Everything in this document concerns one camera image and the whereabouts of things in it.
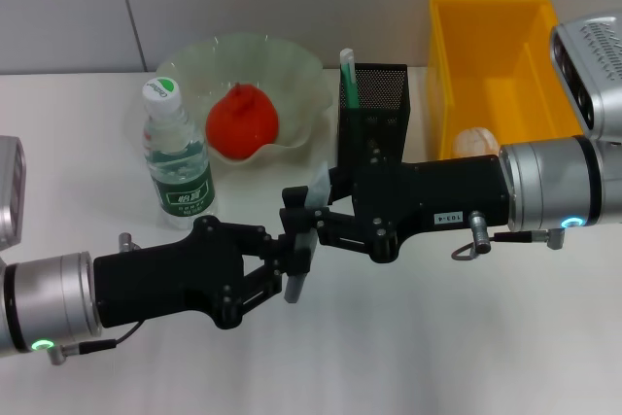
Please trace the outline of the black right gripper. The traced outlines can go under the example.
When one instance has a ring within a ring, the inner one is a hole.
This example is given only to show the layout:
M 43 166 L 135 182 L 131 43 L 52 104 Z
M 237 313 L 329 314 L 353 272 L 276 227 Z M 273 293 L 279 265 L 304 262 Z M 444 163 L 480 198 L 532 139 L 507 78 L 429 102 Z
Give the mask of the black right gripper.
M 509 192 L 497 156 L 321 166 L 308 185 L 285 188 L 282 198 L 286 208 L 279 215 L 295 251 L 319 242 L 367 254 L 377 263 L 396 260 L 414 235 L 469 228 L 473 212 L 488 226 L 509 220 Z M 328 208 L 339 203 L 354 214 Z

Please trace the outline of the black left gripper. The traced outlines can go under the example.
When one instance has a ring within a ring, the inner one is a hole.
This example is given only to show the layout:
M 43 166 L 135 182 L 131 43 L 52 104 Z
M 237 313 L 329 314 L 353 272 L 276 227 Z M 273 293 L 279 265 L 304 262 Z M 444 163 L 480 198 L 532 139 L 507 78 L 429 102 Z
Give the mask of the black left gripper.
M 309 247 L 294 235 L 273 238 L 263 225 L 224 225 L 213 217 L 194 223 L 175 243 L 99 257 L 93 261 L 97 312 L 105 328 L 186 311 L 209 316 L 220 329 L 282 291 L 282 275 L 310 272 Z M 242 255 L 263 265 L 244 275 Z

